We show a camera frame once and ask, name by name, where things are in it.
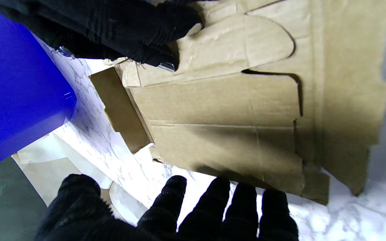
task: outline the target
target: blue bin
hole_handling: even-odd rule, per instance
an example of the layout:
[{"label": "blue bin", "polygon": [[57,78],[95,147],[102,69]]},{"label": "blue bin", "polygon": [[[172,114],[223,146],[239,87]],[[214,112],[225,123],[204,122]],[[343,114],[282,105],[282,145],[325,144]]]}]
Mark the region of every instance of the blue bin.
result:
[{"label": "blue bin", "polygon": [[0,15],[0,161],[69,121],[75,102],[32,34]]}]

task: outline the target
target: finger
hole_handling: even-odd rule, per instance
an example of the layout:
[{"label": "finger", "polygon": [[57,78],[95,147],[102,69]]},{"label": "finger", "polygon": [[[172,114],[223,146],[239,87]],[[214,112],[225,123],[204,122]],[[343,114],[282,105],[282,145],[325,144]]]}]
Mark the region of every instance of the finger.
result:
[{"label": "finger", "polygon": [[251,240],[256,238],[259,226],[256,205],[256,188],[239,183],[233,194],[222,224],[222,235],[227,240]]},{"label": "finger", "polygon": [[265,190],[262,210],[260,239],[298,240],[299,231],[296,222],[290,217],[285,193],[270,189]]},{"label": "finger", "polygon": [[150,209],[139,219],[138,228],[145,229],[159,237],[175,233],[186,186],[187,180],[184,177],[171,177]]},{"label": "finger", "polygon": [[217,177],[181,223],[178,234],[193,240],[211,239],[219,234],[224,209],[229,199],[230,182]]}]

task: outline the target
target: flattened cardboard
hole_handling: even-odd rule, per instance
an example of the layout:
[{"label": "flattened cardboard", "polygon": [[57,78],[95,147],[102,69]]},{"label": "flattened cardboard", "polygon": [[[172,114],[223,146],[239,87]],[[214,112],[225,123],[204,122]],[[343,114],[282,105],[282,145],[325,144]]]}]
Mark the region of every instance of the flattened cardboard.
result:
[{"label": "flattened cardboard", "polygon": [[323,166],[360,193],[386,105],[386,1],[200,5],[206,28],[177,41],[177,72],[117,67],[153,157],[326,204]]}]

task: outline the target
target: cardboard box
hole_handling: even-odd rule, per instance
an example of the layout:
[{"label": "cardboard box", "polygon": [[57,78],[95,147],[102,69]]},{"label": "cardboard box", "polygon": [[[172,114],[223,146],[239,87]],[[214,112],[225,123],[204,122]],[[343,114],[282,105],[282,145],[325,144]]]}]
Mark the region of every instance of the cardboard box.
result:
[{"label": "cardboard box", "polygon": [[90,78],[130,150],[153,142],[162,163],[326,204],[323,167],[360,194],[386,107],[386,1],[200,7],[177,72],[124,62]]}]

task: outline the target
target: cardboard flap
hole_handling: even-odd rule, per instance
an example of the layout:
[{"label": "cardboard flap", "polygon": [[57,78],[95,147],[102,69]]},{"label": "cardboard flap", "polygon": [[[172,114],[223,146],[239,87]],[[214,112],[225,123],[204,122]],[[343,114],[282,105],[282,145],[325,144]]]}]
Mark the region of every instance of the cardboard flap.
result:
[{"label": "cardboard flap", "polygon": [[150,144],[146,129],[141,122],[129,93],[121,84],[115,68],[109,68],[90,76],[90,80],[105,105],[105,112],[115,131],[120,132],[132,153]]},{"label": "cardboard flap", "polygon": [[300,117],[289,76],[237,73],[131,91],[149,123],[293,127]]},{"label": "cardboard flap", "polygon": [[293,40],[279,25],[244,14],[230,16],[177,43],[180,66],[175,73],[151,66],[138,67],[140,84],[127,80],[126,86],[144,87],[239,73],[285,59],[294,50]]},{"label": "cardboard flap", "polygon": [[153,157],[164,163],[295,195],[304,188],[293,128],[168,125],[150,131],[160,154]]},{"label": "cardboard flap", "polygon": [[355,195],[386,109],[386,1],[324,1],[324,168]]}]

